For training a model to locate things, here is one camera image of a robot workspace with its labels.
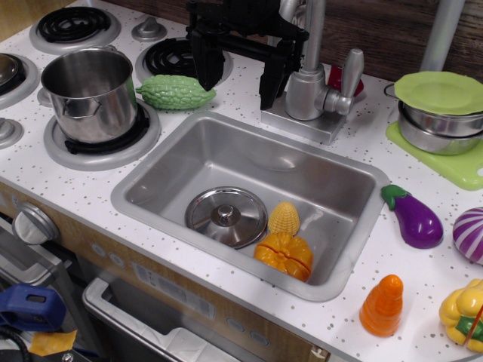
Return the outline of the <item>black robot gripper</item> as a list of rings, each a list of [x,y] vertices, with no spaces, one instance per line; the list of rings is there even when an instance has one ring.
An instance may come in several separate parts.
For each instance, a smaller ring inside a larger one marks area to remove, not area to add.
[[[260,109],[272,107],[300,68],[307,31],[283,19],[280,1],[189,1],[188,38],[199,84],[210,91],[223,75],[223,52],[264,62]]]

